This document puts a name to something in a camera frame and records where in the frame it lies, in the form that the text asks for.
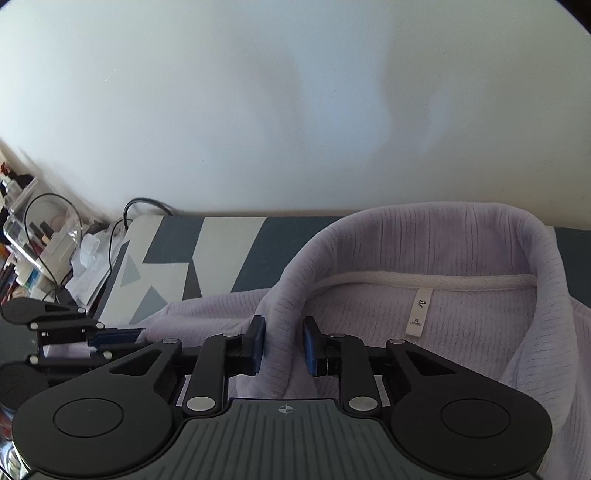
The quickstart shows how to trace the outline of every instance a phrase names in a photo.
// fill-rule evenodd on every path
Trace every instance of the black cable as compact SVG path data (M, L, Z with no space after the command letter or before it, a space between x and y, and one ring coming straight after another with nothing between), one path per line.
M111 230L111 238L109 238L109 273L113 273L113 265L111 263L111 248L113 247L113 235L115 234L115 229L117 225L123 222L124 219L117 220L113 225L113 229Z
M29 213L29 209L31 208L33 203L35 203L38 199L43 198L43 197L47 197L47 196L58 197L59 199L64 200L76 212L76 215L78 216L78 222L80 223L79 242L78 242L78 247L79 247L82 244L82 217L80 216L80 212L78 212L78 209L74 206L74 204L70 200L68 200L66 197L64 197L63 195L60 195L58 193L42 193L40 195L37 195L35 198L33 198L33 200L31 200L29 202L29 205L27 205L27 208L25 209L25 214L23 216L23 223L25 224L25 234L27 236L27 240L29 241L30 244L32 244L33 241L31 240L31 235L29 234L29 227L28 227L28 222L27 222L27 214ZM45 267L45 269L47 270L47 272L51 276L51 279L53 280L53 283L55 285L54 290L53 290L55 300L56 300L56 302L59 303L59 301L57 299L57 290L60 288L61 283L57 282L56 276L53 274L53 272L51 270L49 270L47 264L41 259L41 255L39 255L37 257L37 259L39 260L39 262L41 262L41 265L43 265L43 267ZM62 282L66 279L68 274L66 274L66 276L62 279Z
M125 226L125 231L129 230L129 223L127 221L127 212L129 210L129 207L131 207L132 205L135 205L136 203L147 203L148 205L152 205L152 206L159 208L164 213L166 213L166 215L173 214L165 204L163 204L162 202L159 202L158 200L153 200L153 199L150 199L147 197L136 197L134 199L131 199L127 203L127 205L125 205L125 208L123 209L123 225Z

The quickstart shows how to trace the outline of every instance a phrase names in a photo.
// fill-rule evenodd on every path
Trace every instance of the clear plastic container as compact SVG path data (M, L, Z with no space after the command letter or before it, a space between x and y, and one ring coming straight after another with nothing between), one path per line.
M80 244L80 219L65 201L51 195L48 185L34 179L9 208L4 235L49 280L58 284L70 271L70 257ZM27 232L25 231L27 213ZM82 228L86 225L82 219Z

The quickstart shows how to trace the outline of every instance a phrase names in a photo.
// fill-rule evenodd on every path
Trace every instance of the grooved surface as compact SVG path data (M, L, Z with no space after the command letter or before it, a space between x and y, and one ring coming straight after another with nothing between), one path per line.
M40 473L31 480L48 480ZM191 420L161 457L121 480L442 480L403 457L382 426L332 400L234 400ZM520 476L519 480L533 479Z

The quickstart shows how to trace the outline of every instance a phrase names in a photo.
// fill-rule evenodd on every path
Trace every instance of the xl size tag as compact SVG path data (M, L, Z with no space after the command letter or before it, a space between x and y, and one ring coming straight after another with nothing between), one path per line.
M419 288L417 295L414 297L413 308L410 311L408 318L406 334L415 337L420 337L423 334L423 327L425 319L427 318L427 310L429 309L429 302L431 302L432 289Z

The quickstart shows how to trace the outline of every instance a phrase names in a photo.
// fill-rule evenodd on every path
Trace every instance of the sweater collar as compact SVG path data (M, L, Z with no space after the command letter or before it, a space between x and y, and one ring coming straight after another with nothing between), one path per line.
M271 337L291 333L285 348L279 341L265 352L269 368L260 375L291 363L285 352L314 286L352 271L534 275L534 317L501 381L539 401L555 429L562 426L576 382L576 334L556 240L532 214L493 203L437 202L369 209L333 223L287 265L259 308L267 315Z

